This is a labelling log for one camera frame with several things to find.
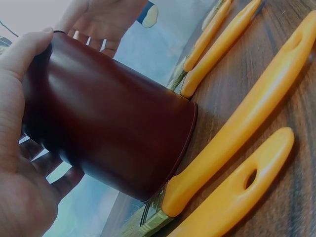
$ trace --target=wood grain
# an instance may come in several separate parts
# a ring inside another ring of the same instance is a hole
[[[235,0],[226,25],[250,0]],[[178,172],[219,131],[315,0],[267,0],[243,35],[200,84],[193,100],[199,105],[197,127]],[[197,26],[184,57],[201,34]],[[227,237],[308,237],[316,235],[316,43],[290,91],[266,122],[237,154],[194,196],[184,212],[155,237],[165,237],[270,135],[283,126],[295,133],[295,145],[275,182]]]

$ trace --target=finger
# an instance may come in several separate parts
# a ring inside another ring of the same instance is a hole
[[[44,149],[41,145],[37,144],[32,139],[28,139],[19,145],[20,154],[28,159],[33,160],[38,154],[40,154]]]
[[[79,18],[88,10],[88,0],[72,0],[55,29],[68,34]]]
[[[89,46],[100,51],[103,41],[104,41],[103,39],[91,39]]]
[[[53,37],[52,28],[28,33],[0,57],[0,170],[16,172],[17,147],[24,112],[22,78],[34,56],[43,52]]]
[[[75,37],[75,39],[77,39],[78,41],[80,41],[81,43],[87,44],[87,41],[89,39],[89,36],[86,36],[85,34],[82,34],[80,32],[78,32],[77,36]]]
[[[37,158],[32,162],[37,172],[44,177],[47,177],[53,172],[63,161],[60,158],[54,157],[51,153],[47,153],[42,157]]]
[[[118,41],[107,40],[105,43],[105,48],[101,52],[113,58],[119,48],[119,43],[120,43],[120,40]]]
[[[69,30],[69,32],[68,32],[68,36],[71,37],[71,38],[73,38],[74,35],[75,35],[75,33],[76,33],[76,31],[75,31],[74,29],[71,29],[71,30]]]
[[[0,57],[0,71],[10,72],[22,81],[22,78],[32,62],[34,56],[42,53],[51,42],[53,29],[51,27],[42,32],[31,32],[14,42]]]
[[[80,182],[83,175],[81,170],[72,167],[63,177],[52,183],[57,200],[61,201]]]

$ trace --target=hand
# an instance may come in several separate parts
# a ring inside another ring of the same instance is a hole
[[[52,28],[20,37],[0,56],[0,232],[4,237],[39,237],[52,225],[61,199],[81,180],[71,168],[49,184],[46,176],[61,160],[27,140],[18,145],[24,112],[22,79],[33,57],[43,52]]]
[[[78,31],[77,39],[100,50],[106,39],[102,52],[114,57],[120,40],[136,21],[146,6],[147,0],[72,0],[56,29],[73,37]]]

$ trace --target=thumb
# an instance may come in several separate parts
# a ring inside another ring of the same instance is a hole
[[[22,81],[33,58],[48,47],[52,37],[51,27],[19,37],[0,57],[0,73],[10,72]]]
[[[21,81],[34,56],[51,42],[52,28],[28,33],[0,56],[0,171],[15,172],[24,112]]]
[[[55,29],[68,34],[79,18],[88,10],[89,0],[72,0]]]

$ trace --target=table surface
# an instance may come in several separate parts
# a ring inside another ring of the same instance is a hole
[[[221,30],[250,0],[235,0]],[[224,125],[316,0],[267,0],[229,52],[203,80],[192,100],[199,105],[197,126],[178,172]],[[201,34],[201,23],[182,58]],[[307,237],[316,233],[316,43],[290,91],[235,156],[192,198],[183,213],[154,237],[165,237],[201,204],[277,129],[289,126],[295,144],[287,163],[257,205],[225,236]],[[119,228],[141,203],[120,194],[103,236]]]

